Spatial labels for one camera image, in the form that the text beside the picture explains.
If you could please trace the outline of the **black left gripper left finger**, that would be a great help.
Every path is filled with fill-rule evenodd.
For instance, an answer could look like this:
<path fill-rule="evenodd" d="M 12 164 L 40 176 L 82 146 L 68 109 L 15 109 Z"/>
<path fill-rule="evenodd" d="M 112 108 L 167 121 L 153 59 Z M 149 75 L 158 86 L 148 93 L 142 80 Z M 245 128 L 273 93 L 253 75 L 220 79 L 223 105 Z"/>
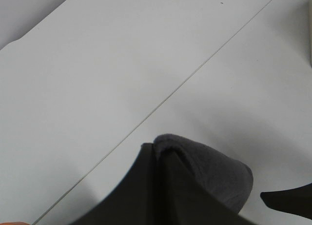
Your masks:
<path fill-rule="evenodd" d="M 156 225 L 156 158 L 152 143 L 144 143 L 131 168 L 98 205 L 73 225 Z"/>

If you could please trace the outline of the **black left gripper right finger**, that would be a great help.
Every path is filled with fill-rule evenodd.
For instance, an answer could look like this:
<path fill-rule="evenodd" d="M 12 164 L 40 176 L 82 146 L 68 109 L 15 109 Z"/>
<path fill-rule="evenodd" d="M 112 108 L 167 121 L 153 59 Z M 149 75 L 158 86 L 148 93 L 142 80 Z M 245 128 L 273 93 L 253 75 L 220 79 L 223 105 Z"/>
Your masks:
<path fill-rule="evenodd" d="M 159 170 L 170 225 L 252 225 L 200 186 L 173 150 L 161 154 Z"/>

